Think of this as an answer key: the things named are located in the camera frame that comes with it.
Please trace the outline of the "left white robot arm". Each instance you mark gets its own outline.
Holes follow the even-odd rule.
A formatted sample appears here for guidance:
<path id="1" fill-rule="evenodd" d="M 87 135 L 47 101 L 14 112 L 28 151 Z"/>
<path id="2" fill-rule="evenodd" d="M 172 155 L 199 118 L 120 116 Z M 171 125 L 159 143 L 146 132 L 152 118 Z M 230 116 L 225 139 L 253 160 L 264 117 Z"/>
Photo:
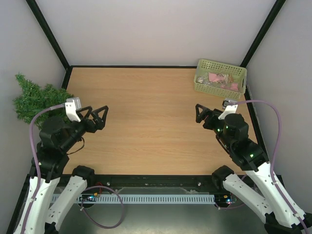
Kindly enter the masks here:
<path id="1" fill-rule="evenodd" d="M 34 143 L 33 127 L 42 114 L 65 108 L 70 124 L 59 116 L 48 118 L 39 133 L 41 141 Z M 49 107 L 37 113 L 30 123 L 29 137 L 33 153 L 29 191 L 16 234 L 57 234 L 76 202 L 77 197 L 94 182 L 95 171 L 77 166 L 63 192 L 51 203 L 55 188 L 60 182 L 64 167 L 69 161 L 69 150 L 83 140 L 85 133 L 95 133 L 105 127 L 108 106 L 93 110 L 82 108 L 74 101 Z"/>

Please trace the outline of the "green perforated plastic basket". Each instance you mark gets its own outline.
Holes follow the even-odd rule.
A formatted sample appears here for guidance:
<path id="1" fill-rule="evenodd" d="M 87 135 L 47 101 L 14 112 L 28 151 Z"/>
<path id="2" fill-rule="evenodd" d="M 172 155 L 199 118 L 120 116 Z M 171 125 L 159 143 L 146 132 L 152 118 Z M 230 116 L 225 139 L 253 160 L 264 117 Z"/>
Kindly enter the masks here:
<path id="1" fill-rule="evenodd" d="M 194 90 L 239 100 L 246 92 L 247 69 L 200 59 L 194 77 Z"/>

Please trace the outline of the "clear string light garland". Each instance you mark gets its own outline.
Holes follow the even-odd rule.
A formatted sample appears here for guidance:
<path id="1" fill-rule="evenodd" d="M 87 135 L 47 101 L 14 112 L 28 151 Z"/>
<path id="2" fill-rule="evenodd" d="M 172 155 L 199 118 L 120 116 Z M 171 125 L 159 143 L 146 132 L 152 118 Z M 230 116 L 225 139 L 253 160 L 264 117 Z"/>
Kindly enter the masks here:
<path id="1" fill-rule="evenodd" d="M 229 74 L 224 74 L 224 77 L 225 77 L 225 81 L 223 82 L 209 82 L 209 79 L 208 79 L 208 85 L 210 86 L 213 86 L 213 87 L 217 87 L 217 88 L 220 88 L 220 86 L 222 84 L 225 84 L 225 83 L 235 83 L 234 82 L 234 78 L 229 75 Z"/>

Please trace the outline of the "small green christmas tree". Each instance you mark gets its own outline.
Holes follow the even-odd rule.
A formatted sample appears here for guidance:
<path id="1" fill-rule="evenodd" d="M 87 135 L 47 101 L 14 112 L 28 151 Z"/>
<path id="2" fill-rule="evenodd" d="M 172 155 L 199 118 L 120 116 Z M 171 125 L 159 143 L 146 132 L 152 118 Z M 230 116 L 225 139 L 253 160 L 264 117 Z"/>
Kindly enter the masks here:
<path id="1" fill-rule="evenodd" d="M 46 84 L 43 88 L 37 83 L 25 78 L 25 75 L 15 75 L 21 88 L 21 94 L 13 99 L 17 118 L 30 124 L 33 117 L 44 109 L 65 103 L 74 95 L 65 89 L 58 89 L 52 84 Z"/>

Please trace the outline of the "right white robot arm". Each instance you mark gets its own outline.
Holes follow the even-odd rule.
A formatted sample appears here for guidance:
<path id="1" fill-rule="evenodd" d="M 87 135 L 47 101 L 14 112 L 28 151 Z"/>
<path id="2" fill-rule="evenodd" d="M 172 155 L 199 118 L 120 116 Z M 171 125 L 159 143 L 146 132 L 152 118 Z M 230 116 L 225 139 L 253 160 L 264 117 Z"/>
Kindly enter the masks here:
<path id="1" fill-rule="evenodd" d="M 257 143 L 249 138 L 249 125 L 236 112 L 238 104 L 223 102 L 223 110 L 195 106 L 196 122 L 212 130 L 232 161 L 259 189 L 256 192 L 224 165 L 212 174 L 213 187 L 239 198 L 263 222 L 269 234 L 300 234 L 312 226 L 312 215 L 304 212 L 290 197 L 273 170 L 273 163 Z"/>

